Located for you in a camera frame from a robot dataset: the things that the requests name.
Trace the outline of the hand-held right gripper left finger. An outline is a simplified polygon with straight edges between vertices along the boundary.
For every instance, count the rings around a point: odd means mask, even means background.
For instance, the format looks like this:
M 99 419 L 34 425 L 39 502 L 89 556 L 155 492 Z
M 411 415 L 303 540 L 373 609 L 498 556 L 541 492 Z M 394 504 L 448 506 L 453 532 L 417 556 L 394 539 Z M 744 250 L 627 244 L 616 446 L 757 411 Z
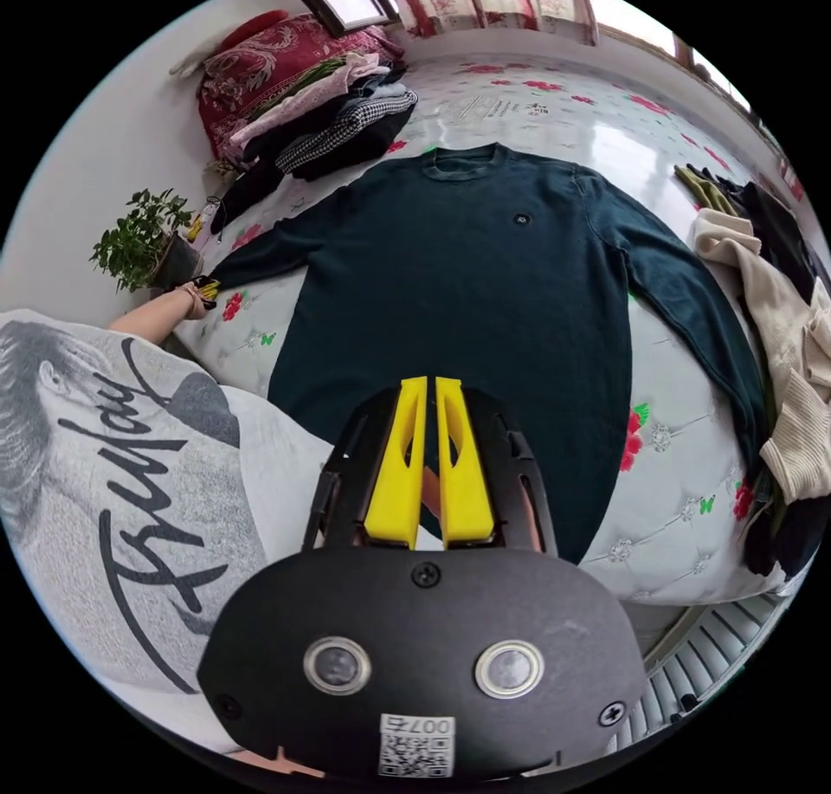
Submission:
M 375 545 L 416 547 L 422 507 L 428 379 L 404 379 L 364 519 Z

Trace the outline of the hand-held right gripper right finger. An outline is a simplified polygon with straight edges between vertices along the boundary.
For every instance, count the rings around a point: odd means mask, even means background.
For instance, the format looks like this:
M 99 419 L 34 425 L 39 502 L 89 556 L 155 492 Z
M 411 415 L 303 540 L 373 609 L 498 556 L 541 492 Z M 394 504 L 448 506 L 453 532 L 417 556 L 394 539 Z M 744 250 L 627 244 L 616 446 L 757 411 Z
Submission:
M 444 547 L 487 545 L 493 510 L 461 381 L 437 378 L 435 400 Z

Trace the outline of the person's left hand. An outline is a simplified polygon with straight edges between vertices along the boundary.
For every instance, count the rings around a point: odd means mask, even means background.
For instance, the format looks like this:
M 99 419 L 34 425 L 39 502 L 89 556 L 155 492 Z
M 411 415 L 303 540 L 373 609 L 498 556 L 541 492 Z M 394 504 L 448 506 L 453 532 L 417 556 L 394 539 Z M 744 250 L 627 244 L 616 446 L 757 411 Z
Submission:
M 182 320 L 201 320 L 211 307 L 193 281 L 177 287 L 172 294 L 180 304 Z

